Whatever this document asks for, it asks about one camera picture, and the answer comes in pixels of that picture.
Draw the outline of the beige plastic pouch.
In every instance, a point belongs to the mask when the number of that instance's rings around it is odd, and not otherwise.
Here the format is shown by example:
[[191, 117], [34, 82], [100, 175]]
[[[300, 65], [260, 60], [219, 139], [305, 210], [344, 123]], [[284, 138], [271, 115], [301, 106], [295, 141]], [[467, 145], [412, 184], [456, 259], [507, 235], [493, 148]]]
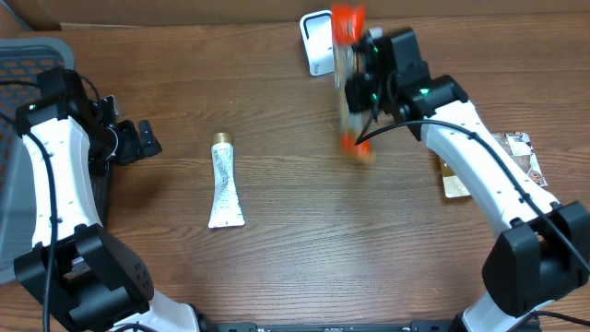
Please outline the beige plastic pouch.
[[[508, 153], [522, 171], [541, 187], [548, 185], [540, 169], [537, 155], [532, 147], [530, 136], [523, 132], [493, 133], [492, 136]], [[448, 163], [439, 158], [442, 172], [442, 186], [446, 198], [470, 196], [465, 185], [453, 172]]]

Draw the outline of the white tube gold cap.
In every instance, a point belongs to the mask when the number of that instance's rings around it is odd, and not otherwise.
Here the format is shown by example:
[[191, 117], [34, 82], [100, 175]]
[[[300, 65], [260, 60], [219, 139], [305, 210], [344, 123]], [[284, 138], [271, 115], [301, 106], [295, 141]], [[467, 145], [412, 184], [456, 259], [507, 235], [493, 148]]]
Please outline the white tube gold cap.
[[214, 197], [208, 228], [241, 227], [245, 220], [234, 178], [234, 148], [228, 133], [213, 135], [211, 157]]

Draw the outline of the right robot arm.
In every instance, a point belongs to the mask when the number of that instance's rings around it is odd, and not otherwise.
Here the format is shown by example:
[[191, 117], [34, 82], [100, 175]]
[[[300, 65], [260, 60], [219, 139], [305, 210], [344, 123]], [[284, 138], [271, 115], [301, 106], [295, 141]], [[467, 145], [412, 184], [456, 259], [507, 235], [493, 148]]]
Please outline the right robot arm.
[[354, 113], [392, 115], [445, 161], [486, 215], [495, 243], [483, 265], [485, 293], [453, 331], [514, 331], [589, 280], [589, 213], [536, 184], [494, 138], [465, 90], [432, 77], [416, 34], [362, 33], [351, 45], [362, 69], [346, 82]]

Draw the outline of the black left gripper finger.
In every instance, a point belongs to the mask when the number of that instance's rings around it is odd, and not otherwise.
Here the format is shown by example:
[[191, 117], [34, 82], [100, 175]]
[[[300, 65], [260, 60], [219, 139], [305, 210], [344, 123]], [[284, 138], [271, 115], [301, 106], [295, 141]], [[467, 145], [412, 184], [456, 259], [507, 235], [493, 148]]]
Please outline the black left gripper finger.
[[143, 120], [138, 123], [138, 135], [142, 159], [153, 157], [161, 153], [161, 144], [156, 139], [148, 120]]
[[130, 120], [124, 120], [117, 124], [115, 133], [118, 138], [118, 148], [114, 162], [118, 165], [128, 165], [137, 161], [140, 152], [139, 136], [135, 125]]

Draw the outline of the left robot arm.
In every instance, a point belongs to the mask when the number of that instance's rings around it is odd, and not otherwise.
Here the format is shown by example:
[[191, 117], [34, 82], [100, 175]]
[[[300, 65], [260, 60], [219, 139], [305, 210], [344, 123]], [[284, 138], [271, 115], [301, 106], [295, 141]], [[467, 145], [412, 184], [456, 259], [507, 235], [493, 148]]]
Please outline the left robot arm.
[[92, 177], [161, 146], [148, 121], [119, 121], [112, 99], [90, 99], [84, 84], [70, 69], [41, 72], [40, 98], [17, 110], [36, 196], [32, 248], [14, 262], [17, 280], [45, 322], [70, 331], [206, 331], [206, 319], [157, 291], [143, 260], [102, 225]]

